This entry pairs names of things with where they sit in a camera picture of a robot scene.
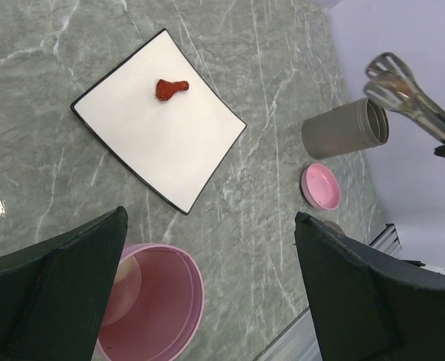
white square plate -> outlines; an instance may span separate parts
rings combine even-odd
[[[168,102],[159,79],[186,80]],[[145,184],[184,214],[246,128],[192,67],[166,29],[71,105]]]

gray cylindrical container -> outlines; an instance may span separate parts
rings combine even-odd
[[[384,109],[363,98],[306,119],[301,137],[311,157],[325,159],[385,144],[389,124]]]

pink bin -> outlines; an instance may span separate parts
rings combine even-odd
[[[167,244],[127,244],[120,264],[132,256],[134,266],[111,291],[95,350],[107,361],[174,360],[201,321],[201,272]]]

gray marble surface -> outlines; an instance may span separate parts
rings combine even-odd
[[[69,110],[162,27],[248,124],[187,217],[117,162]],[[361,241],[383,228],[360,153],[324,161],[341,182],[337,211],[315,211],[299,192],[311,163],[302,121],[346,100],[318,5],[0,2],[0,256],[123,205],[128,241],[177,245],[201,268],[204,316],[180,359],[252,359],[307,306],[293,246],[296,212],[336,221]]]

metal tongs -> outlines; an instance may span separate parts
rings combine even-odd
[[[413,72],[393,53],[377,56],[366,68],[365,94],[388,111],[403,114],[445,144],[445,111],[423,92]]]

